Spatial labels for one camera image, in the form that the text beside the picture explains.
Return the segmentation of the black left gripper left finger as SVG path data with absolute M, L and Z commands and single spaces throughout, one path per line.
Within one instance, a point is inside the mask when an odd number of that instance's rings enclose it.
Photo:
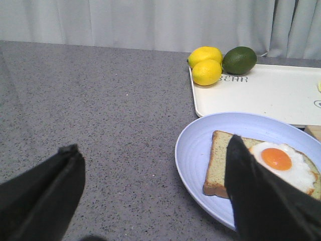
M 85 186 L 77 145 L 1 184 L 1 240 L 61 240 Z

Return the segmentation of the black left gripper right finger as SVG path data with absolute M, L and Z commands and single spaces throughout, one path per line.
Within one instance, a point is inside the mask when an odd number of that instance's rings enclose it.
M 277 177 L 233 135 L 225 188 L 240 240 L 320 240 L 320 201 Z

